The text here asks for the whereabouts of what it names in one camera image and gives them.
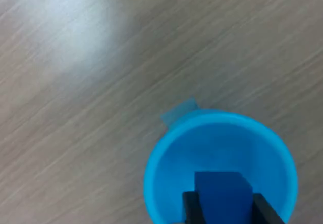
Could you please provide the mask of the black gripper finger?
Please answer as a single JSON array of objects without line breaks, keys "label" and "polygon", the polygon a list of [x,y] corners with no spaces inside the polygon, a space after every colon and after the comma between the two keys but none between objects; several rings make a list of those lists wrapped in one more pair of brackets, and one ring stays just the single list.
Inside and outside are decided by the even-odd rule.
[{"label": "black gripper finger", "polygon": [[199,195],[196,191],[187,191],[182,194],[185,209],[186,224],[205,224]]},{"label": "black gripper finger", "polygon": [[284,224],[276,211],[260,193],[253,194],[253,224]]}]

